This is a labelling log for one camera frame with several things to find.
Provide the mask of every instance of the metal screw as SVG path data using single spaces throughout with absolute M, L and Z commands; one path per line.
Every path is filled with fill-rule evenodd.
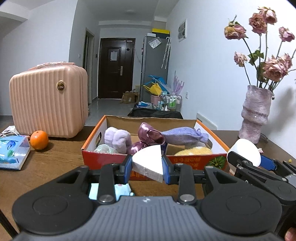
M 183 194 L 180 196 L 180 200 L 183 202 L 192 202 L 194 200 L 194 196 L 191 194 Z
M 101 202 L 112 202 L 113 199 L 114 198 L 111 195 L 106 194 L 106 195 L 100 196 L 99 201 L 101 201 Z

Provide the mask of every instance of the orange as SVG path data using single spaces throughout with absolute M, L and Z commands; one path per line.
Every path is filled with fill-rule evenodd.
M 30 142 L 35 150 L 43 150 L 48 145 L 48 135 L 44 131 L 35 131 L 31 135 Z

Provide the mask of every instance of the doorway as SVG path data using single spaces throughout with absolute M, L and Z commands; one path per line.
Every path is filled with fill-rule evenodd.
M 99 57 L 99 99 L 121 99 L 133 88 L 136 39 L 102 38 Z
M 94 35 L 90 33 L 88 29 L 85 30 L 84 48 L 83 48 L 83 61 L 82 67 L 86 70 L 88 81 L 87 81 L 87 96 L 88 103 L 92 102 L 92 61 L 94 53 Z

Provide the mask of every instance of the dark brown door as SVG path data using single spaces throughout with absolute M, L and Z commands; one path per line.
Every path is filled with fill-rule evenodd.
M 133 88 L 135 39 L 101 39 L 99 98 L 121 99 Z

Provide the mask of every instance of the wooden table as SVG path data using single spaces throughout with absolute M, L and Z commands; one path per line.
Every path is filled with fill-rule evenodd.
M 21 171 L 0 170 L 0 209 L 15 228 L 17 227 L 11 215 L 14 201 L 22 194 L 83 165 L 81 147 L 93 128 L 86 126 L 71 139 L 51 138 L 46 150 L 30 151 Z M 237 131 L 215 131 L 215 133 L 228 146 L 232 146 L 237 140 Z M 259 143 L 259 146 L 268 157 L 281 161 L 291 158 L 296 163 L 293 157 L 272 142 Z M 138 196 L 176 196 L 178 191 L 177 185 L 167 186 L 155 181 L 130 181 L 130 186 Z M 196 191 L 198 198 L 202 198 L 200 184 L 196 184 Z M 1 225 L 0 240 L 10 240 L 10 236 Z

